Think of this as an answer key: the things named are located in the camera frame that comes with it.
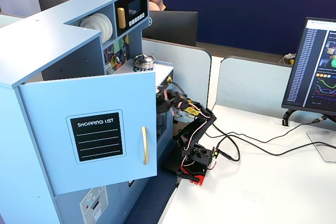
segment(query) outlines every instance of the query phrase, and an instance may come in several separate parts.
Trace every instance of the blue carpet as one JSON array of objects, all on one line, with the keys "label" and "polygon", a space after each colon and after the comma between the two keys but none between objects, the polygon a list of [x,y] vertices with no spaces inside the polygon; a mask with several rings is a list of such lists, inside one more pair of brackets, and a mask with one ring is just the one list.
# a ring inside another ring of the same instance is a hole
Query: blue carpet
[{"label": "blue carpet", "polygon": [[5,221],[4,221],[4,219],[1,217],[1,215],[0,215],[0,224],[5,224]]},{"label": "blue carpet", "polygon": [[124,224],[157,224],[176,182],[176,175],[159,170],[148,181]]}]

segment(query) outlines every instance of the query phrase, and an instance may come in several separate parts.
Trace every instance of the gold handle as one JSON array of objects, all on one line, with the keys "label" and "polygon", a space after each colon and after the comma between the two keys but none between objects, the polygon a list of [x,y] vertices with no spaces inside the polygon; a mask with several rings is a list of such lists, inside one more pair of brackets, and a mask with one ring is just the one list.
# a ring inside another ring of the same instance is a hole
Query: gold handle
[{"label": "gold handle", "polygon": [[126,27],[126,18],[125,18],[124,8],[118,8],[118,21],[119,21],[119,27],[121,29],[124,29]]},{"label": "gold handle", "polygon": [[142,126],[142,138],[143,138],[143,149],[145,151],[145,159],[143,164],[148,164],[148,141],[147,141],[147,130],[145,126]]}]

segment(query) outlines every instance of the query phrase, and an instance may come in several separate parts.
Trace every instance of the desk surface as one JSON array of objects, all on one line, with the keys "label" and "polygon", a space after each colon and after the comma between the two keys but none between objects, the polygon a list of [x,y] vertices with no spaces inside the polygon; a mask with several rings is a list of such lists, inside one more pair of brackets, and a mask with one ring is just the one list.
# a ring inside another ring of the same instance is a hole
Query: desk surface
[{"label": "desk surface", "polygon": [[[288,131],[267,116],[218,105],[213,112],[217,116],[215,125],[224,132],[245,133],[265,141]],[[310,143],[306,131],[312,130],[319,129],[301,126],[286,137],[258,145],[281,153]],[[207,132],[219,135],[213,127]],[[200,144],[211,149],[219,140],[204,136]],[[275,157],[240,140],[235,142],[242,156],[240,163],[219,156],[202,187],[182,180],[164,224],[216,220],[230,224],[335,222],[336,164],[325,163],[314,146]],[[220,149],[236,158],[236,150],[229,140]]]}]

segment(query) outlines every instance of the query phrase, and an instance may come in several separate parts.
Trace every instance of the black monitor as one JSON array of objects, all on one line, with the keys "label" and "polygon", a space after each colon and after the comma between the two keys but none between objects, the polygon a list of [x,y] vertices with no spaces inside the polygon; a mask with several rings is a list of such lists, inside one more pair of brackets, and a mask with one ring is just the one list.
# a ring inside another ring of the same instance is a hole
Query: black monitor
[{"label": "black monitor", "polygon": [[52,8],[56,5],[62,4],[67,0],[38,0],[41,8],[41,12],[44,10],[47,10],[49,8]]},{"label": "black monitor", "polygon": [[198,12],[150,11],[152,25],[142,37],[196,46]]},{"label": "black monitor", "polygon": [[282,107],[336,115],[336,20],[307,18]]}]

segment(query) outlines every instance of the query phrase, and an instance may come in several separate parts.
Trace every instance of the robotic arm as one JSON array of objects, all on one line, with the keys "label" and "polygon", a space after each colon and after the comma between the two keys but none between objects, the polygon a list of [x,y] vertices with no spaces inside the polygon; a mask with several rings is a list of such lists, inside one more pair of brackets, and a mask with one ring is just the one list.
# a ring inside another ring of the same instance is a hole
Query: robotic arm
[{"label": "robotic arm", "polygon": [[193,122],[174,136],[184,157],[181,163],[182,173],[177,173],[177,176],[190,179],[191,182],[201,186],[207,170],[213,166],[213,161],[217,158],[218,153],[215,148],[208,150],[198,142],[215,122],[216,117],[212,111],[188,99],[186,95],[165,88],[159,89],[159,93],[156,95],[157,114],[172,110],[173,114],[174,111],[184,111],[195,117]]}]

